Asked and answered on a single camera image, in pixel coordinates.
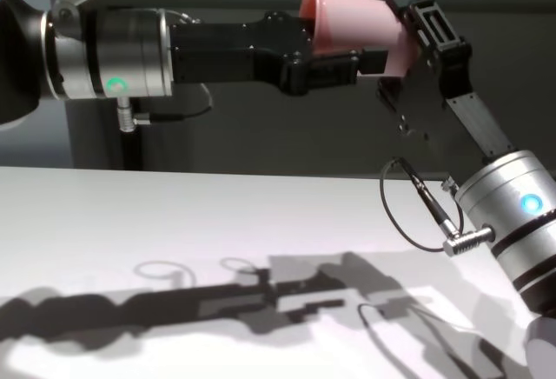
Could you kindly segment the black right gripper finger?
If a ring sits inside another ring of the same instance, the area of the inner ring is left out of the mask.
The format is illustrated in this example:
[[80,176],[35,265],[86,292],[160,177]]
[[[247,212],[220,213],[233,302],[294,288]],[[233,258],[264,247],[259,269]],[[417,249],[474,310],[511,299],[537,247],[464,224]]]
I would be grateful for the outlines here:
[[397,110],[402,89],[403,79],[401,77],[384,76],[377,81],[375,95],[388,110]]
[[471,44],[458,35],[435,0],[386,0],[387,6],[420,47],[420,56],[438,80],[441,95],[473,92],[469,64]]

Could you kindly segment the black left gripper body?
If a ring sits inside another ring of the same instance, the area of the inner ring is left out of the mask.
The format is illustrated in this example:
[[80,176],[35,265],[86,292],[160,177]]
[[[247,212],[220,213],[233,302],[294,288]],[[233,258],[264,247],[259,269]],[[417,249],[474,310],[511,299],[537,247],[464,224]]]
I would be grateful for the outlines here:
[[177,24],[169,36],[175,84],[261,82],[290,96],[308,92],[309,19],[269,11],[251,23]]

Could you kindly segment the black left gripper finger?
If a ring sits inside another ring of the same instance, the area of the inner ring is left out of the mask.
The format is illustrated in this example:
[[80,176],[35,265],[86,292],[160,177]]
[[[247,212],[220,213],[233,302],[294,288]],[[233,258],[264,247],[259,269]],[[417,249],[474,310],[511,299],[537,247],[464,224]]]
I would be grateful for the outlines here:
[[386,49],[363,48],[295,59],[289,64],[289,94],[304,96],[311,90],[355,85],[358,75],[381,75],[387,57]]
[[299,21],[304,43],[312,47],[315,39],[316,20],[313,17],[299,17]]

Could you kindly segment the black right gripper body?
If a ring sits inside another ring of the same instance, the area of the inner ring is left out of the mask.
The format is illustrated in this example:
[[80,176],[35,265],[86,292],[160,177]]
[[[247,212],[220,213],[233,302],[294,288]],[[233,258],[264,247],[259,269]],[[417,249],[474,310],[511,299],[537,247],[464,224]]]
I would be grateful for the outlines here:
[[391,110],[400,119],[400,130],[424,138],[442,162],[491,163],[516,150],[475,91],[444,97],[425,61],[402,79],[397,110]]

